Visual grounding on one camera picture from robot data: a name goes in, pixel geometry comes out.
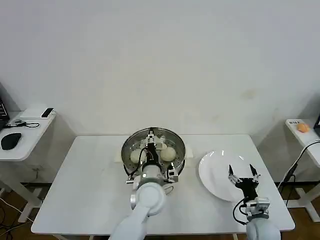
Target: white plate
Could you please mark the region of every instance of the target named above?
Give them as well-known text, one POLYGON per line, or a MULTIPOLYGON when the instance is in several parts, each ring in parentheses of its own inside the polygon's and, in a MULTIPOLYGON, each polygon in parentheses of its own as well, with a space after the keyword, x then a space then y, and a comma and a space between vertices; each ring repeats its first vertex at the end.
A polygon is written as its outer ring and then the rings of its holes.
POLYGON ((244 198, 244 194, 228 179, 229 165, 238 178, 252 178, 249 164, 242 156, 231 151, 215 150, 201 159, 198 171, 203 185, 213 195, 229 202, 238 202, 244 198))

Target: floor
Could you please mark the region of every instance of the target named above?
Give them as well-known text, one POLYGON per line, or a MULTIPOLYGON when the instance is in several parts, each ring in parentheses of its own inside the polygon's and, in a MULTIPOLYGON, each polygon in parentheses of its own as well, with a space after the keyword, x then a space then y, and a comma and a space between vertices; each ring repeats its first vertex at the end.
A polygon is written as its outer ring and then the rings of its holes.
MULTIPOLYGON (((303 186, 303 189, 307 192, 309 191, 314 185, 306 185, 303 186)), ((290 192, 291 187, 286 186, 284 188, 282 197, 287 199, 288 194, 290 192)), ((44 198, 46 194, 46 190, 41 193, 40 198, 44 198)), ((295 191, 293 191, 290 199, 297 199, 298 195, 295 191)), ((3 196, 3 199, 15 206, 18 209, 23 208, 23 206, 26 204, 25 201, 17 195, 15 192, 11 193, 5 193, 3 196)), ((313 201, 313 205, 315 209, 317 209, 318 213, 320 214, 320 197, 318 197, 316 200, 313 201)), ((25 224, 21 225, 20 227, 17 227, 16 229, 10 231, 10 234, 5 233, 7 231, 7 227, 5 226, 13 226, 19 224, 18 223, 18 217, 19 213, 5 205, 3 202, 0 201, 0 207, 3 208, 5 211, 5 218, 4 218, 4 212, 0 210, 0 221, 4 219, 4 221, 1 223, 0 226, 0 240, 57 240, 55 237, 50 235, 38 235, 33 234, 30 231, 31 224, 25 224)), ((295 229, 288 232, 282 233, 282 240, 320 240, 320 223, 314 223, 311 221, 309 215, 303 208, 295 208, 295 209, 289 209, 293 220, 295 222, 295 229)), ((34 219, 37 215, 37 210, 34 210, 30 218, 34 219)), ((79 237, 80 240, 88 240, 88 236, 81 236, 79 237)), ((108 239, 107 236, 100 236, 95 237, 94 240, 106 240, 108 239)), ((184 235, 184 236, 147 236, 145 238, 146 240, 233 240, 232 235, 184 235)), ((239 240, 245 240, 246 235, 245 234, 238 234, 239 240)))

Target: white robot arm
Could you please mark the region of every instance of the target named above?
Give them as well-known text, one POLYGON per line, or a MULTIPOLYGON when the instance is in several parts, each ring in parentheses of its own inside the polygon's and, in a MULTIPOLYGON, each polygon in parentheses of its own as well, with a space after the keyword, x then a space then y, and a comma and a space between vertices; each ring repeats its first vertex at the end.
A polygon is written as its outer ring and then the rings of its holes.
POLYGON ((246 225, 248 240, 281 240, 279 229, 269 220, 269 199, 258 197, 256 192, 260 175, 251 164, 250 169, 253 177, 239 178, 234 175, 234 171, 229 165, 228 178, 237 188, 242 190, 244 195, 244 199, 235 205, 233 217, 238 223, 246 225), (246 215, 248 222, 240 221, 235 217, 235 210, 242 201, 243 205, 239 206, 239 210, 246 215))
POLYGON ((136 192, 136 206, 114 230, 110 240, 143 240, 147 234, 146 221, 158 214, 166 203, 163 188, 155 182, 143 184, 136 192))

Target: cable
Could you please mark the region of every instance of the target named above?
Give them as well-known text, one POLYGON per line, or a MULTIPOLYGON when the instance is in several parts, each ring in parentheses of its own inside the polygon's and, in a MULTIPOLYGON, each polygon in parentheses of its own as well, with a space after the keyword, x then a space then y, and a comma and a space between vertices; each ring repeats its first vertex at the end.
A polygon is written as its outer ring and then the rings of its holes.
POLYGON ((140 167, 140 159, 141 159, 141 155, 142 155, 142 152, 143 152, 144 150, 146 150, 146 151, 147 151, 147 153, 149 152, 147 147, 144 147, 144 148, 142 148, 142 149, 141 149, 141 152, 140 152, 140 155, 139 155, 138 166, 136 167, 136 169, 135 169, 135 170, 133 170, 133 172, 129 173, 129 175, 130 175, 130 176, 133 176, 133 175, 136 173, 136 171, 138 171, 138 169, 139 169, 139 167, 140 167))
POLYGON ((318 144, 318 143, 320 143, 320 139, 316 139, 316 140, 312 141, 311 143, 309 143, 307 146, 305 146, 305 147, 302 149, 299 157, 295 160, 295 162, 294 162, 294 163, 292 164, 292 166, 288 169, 288 171, 286 171, 286 173, 285 173, 283 179, 281 180, 281 182, 279 183, 277 189, 279 189, 280 186, 281 186, 281 184, 285 181, 285 179, 287 178, 287 175, 288 175, 288 173, 291 171, 291 169, 294 168, 294 170, 295 170, 295 169, 297 168, 297 166, 298 166, 298 161, 300 160, 300 158, 302 157, 302 155, 305 153, 305 151, 307 150, 307 148, 310 147, 310 146, 312 146, 312 145, 314 145, 314 144, 318 144))
POLYGON ((40 123, 38 122, 21 122, 21 123, 15 123, 15 125, 11 125, 11 124, 7 124, 7 125, 4 125, 3 128, 4 129, 10 129, 10 128, 19 128, 19 127, 27 127, 27 128, 31 128, 31 129, 34 129, 34 128, 37 128, 40 126, 40 123))
POLYGON ((286 203, 285 203, 286 207, 288 206, 288 202, 289 202, 290 196, 291 196, 291 194, 292 194, 292 192, 293 192, 293 190, 295 188, 295 184, 294 183, 296 182, 296 175, 292 175, 292 176, 293 176, 293 185, 291 187, 290 193, 289 193, 288 198, 287 198, 286 203))
POLYGON ((17 210, 19 213, 21 213, 22 214, 22 211, 20 211, 18 208, 16 208, 16 207, 14 207, 14 206, 12 206, 12 205, 10 205, 9 203, 7 203, 5 200, 3 200, 1 197, 0 197, 0 200, 1 201, 3 201, 5 204, 7 204, 8 206, 10 206, 10 207, 12 207, 12 208, 14 208, 15 210, 17 210))
POLYGON ((4 223, 5 218, 6 218, 6 211, 4 210, 4 208, 3 208, 2 206, 0 206, 0 209, 1 209, 2 212, 3 212, 3 219, 2 219, 2 221, 1 221, 1 223, 0 223, 0 225, 4 226, 3 223, 4 223))
POLYGON ((232 216, 233 216, 234 220, 235 220, 237 223, 241 224, 241 225, 247 225, 247 223, 244 222, 244 221, 238 220, 238 219, 236 218, 235 211, 236 211, 236 208, 238 207, 238 205, 239 205, 240 203, 242 203, 242 202, 243 202, 244 200, 246 200, 246 199, 247 199, 247 197, 244 197, 243 199, 241 199, 241 200, 234 206, 233 211, 232 211, 232 216))
MULTIPOLYGON (((20 225, 24 224, 24 223, 18 223, 18 224, 15 225, 15 222, 19 218, 21 211, 25 208, 26 205, 27 205, 27 202, 19 209, 19 213, 16 215, 16 217, 14 218, 14 220, 12 221, 12 224, 10 226, 3 225, 6 228, 6 230, 12 229, 14 227, 17 227, 17 226, 20 226, 20 225)), ((11 237, 11 240, 14 239, 14 237, 12 236, 10 231, 7 231, 5 239, 8 239, 8 236, 11 237)))
POLYGON ((127 168, 126 168, 126 165, 123 164, 123 168, 124 168, 125 173, 129 176, 130 173, 128 172, 128 170, 127 170, 127 168))
POLYGON ((183 161, 182 161, 182 165, 181 165, 181 168, 180 168, 180 171, 178 172, 178 175, 180 175, 180 173, 181 173, 181 172, 182 172, 182 170, 184 169, 185 164, 186 164, 186 160, 185 160, 185 159, 183 159, 183 161))
POLYGON ((33 179, 33 180, 30 181, 30 182, 27 182, 26 184, 22 184, 23 186, 28 186, 29 184, 33 183, 34 181, 36 181, 36 180, 38 179, 39 169, 37 168, 35 171, 36 171, 35 179, 33 179))
POLYGON ((28 221, 28 222, 25 222, 25 223, 19 224, 18 226, 12 227, 12 228, 8 229, 7 231, 5 231, 4 233, 0 234, 0 237, 1 237, 1 236, 3 236, 3 235, 5 235, 6 233, 8 233, 8 232, 12 231, 13 229, 20 228, 20 227, 22 227, 22 226, 24 226, 24 225, 27 225, 27 224, 29 224, 29 223, 31 223, 31 222, 30 222, 30 221, 28 221))
POLYGON ((166 195, 169 195, 170 193, 172 193, 172 191, 174 190, 174 186, 168 186, 167 188, 164 189, 164 192, 166 195))
POLYGON ((248 216, 247 213, 245 213, 244 211, 241 210, 241 208, 245 208, 245 206, 246 206, 246 205, 240 205, 240 206, 239 206, 239 212, 242 213, 243 215, 248 216))
MULTIPOLYGON (((294 176, 294 181, 296 181, 296 175, 294 175, 294 174, 292 174, 290 177, 289 177, 289 179, 288 179, 288 181, 291 179, 291 177, 293 177, 294 176)), ((284 192, 284 189, 285 189, 285 185, 283 185, 282 184, 282 188, 281 188, 281 191, 280 191, 280 195, 282 196, 282 193, 284 192)))

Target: black mouse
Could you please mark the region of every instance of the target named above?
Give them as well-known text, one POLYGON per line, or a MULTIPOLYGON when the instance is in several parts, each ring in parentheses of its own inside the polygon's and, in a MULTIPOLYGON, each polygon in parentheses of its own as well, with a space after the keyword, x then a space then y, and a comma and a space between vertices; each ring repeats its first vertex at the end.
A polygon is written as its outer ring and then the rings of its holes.
POLYGON ((21 133, 10 133, 1 139, 1 147, 3 150, 10 150, 17 146, 21 138, 21 133))

